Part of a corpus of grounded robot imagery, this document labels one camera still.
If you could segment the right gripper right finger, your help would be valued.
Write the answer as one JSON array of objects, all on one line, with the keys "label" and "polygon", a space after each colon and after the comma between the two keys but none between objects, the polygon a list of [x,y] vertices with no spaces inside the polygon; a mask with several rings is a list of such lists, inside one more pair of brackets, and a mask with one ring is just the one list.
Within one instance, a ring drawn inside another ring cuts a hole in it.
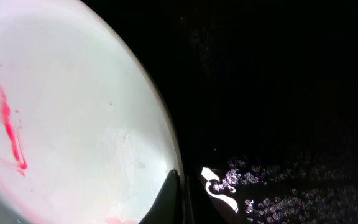
[{"label": "right gripper right finger", "polygon": [[190,194],[190,178],[187,176],[185,181],[185,211],[186,211],[186,223],[195,224],[193,208]]}]

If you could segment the pale green plate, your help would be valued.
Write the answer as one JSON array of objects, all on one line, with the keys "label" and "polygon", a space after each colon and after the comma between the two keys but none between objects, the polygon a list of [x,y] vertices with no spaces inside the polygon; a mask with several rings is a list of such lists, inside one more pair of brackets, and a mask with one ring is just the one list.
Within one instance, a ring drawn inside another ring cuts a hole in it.
[{"label": "pale green plate", "polygon": [[139,223],[183,166],[123,40],[81,1],[0,1],[0,223]]}]

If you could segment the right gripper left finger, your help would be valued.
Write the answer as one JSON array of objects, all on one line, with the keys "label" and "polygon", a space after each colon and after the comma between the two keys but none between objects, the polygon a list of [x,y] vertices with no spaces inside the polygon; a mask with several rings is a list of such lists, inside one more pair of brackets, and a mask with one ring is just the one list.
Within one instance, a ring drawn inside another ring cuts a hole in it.
[{"label": "right gripper left finger", "polygon": [[180,176],[172,169],[165,179],[151,209],[139,224],[180,224]]}]

